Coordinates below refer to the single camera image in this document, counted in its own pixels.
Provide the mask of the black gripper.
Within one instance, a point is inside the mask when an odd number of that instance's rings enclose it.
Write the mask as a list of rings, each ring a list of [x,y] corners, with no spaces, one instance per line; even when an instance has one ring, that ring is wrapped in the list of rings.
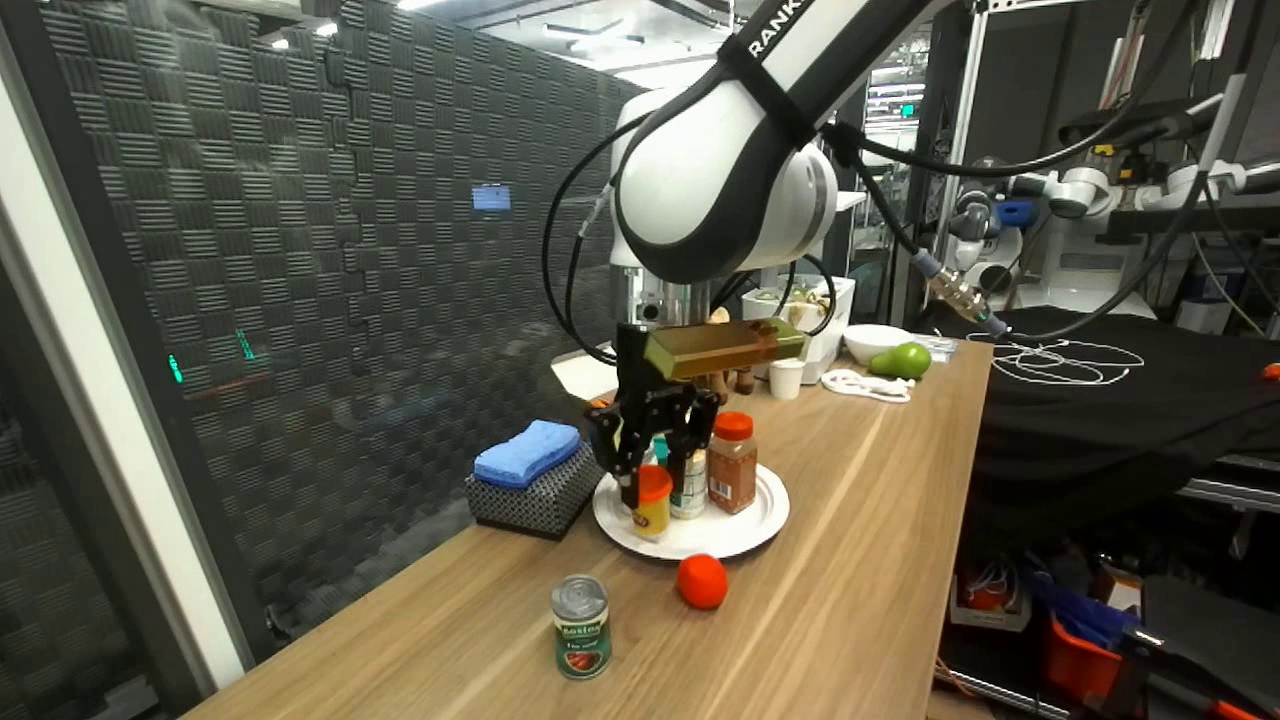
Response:
[[[648,330],[635,322],[616,329],[616,397],[587,402],[587,445],[599,469],[616,469],[616,494],[635,509],[641,462],[658,433],[668,435],[674,486],[684,486],[689,461],[710,445],[719,397],[703,385],[665,381],[643,359]]]

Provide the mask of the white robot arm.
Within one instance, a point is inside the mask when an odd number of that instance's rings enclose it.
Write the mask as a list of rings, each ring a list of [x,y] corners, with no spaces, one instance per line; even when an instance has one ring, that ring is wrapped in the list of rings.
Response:
[[[802,258],[835,215],[852,128],[831,113],[935,0],[763,0],[684,86],[625,104],[610,147],[616,239],[643,276],[698,286]],[[795,357],[786,321],[616,329],[620,391],[593,414],[597,462],[635,498],[658,435],[710,441],[710,377]]]

